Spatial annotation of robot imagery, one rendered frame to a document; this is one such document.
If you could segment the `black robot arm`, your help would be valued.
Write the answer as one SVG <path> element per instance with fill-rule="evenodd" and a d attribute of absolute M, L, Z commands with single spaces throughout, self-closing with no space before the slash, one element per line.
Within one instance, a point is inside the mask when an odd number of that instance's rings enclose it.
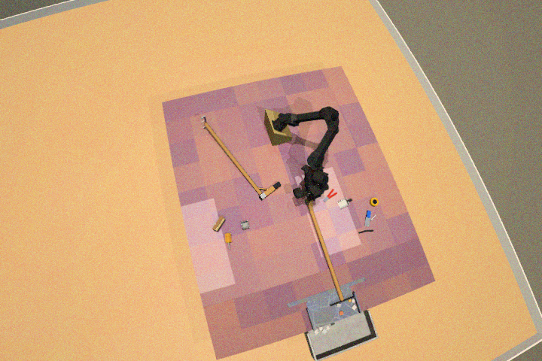
<path fill-rule="evenodd" d="M 324 187 L 328 182 L 328 173 L 324 172 L 323 160 L 324 154 L 331 142 L 339 132 L 339 112 L 330 106 L 322 108 L 320 111 L 313 111 L 303 114 L 279 114 L 279 118 L 275 121 L 272 120 L 275 130 L 282 132 L 282 130 L 289 126 L 299 126 L 300 123 L 312 120 L 325 120 L 327 124 L 327 131 L 318 144 L 316 150 L 314 150 L 308 157 L 308 165 L 304 165 L 301 169 L 304 170 L 305 180 L 314 181 L 315 185 L 309 185 L 307 192 L 310 193 L 313 199 L 317 199 L 324 194 Z M 310 165 L 310 166 L 309 166 Z M 321 185 L 322 187 L 318 186 Z"/>

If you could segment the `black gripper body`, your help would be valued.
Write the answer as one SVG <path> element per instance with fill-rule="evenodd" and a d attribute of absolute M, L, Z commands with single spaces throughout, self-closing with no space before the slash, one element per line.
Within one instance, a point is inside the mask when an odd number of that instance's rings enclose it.
<path fill-rule="evenodd" d="M 304 180 L 305 180 L 305 178 L 304 178 Z M 296 188 L 296 189 L 293 189 L 293 194 L 295 195 L 296 199 L 299 199 L 299 198 L 302 198 L 303 196 L 309 195 L 308 192 L 307 192 L 309 185 L 314 186 L 315 182 L 305 180 L 305 187 L 306 187 L 305 189 L 300 189 L 299 187 Z M 324 187 L 324 191 L 328 190 L 328 189 L 329 189 L 329 186 L 326 184 L 325 187 Z"/>

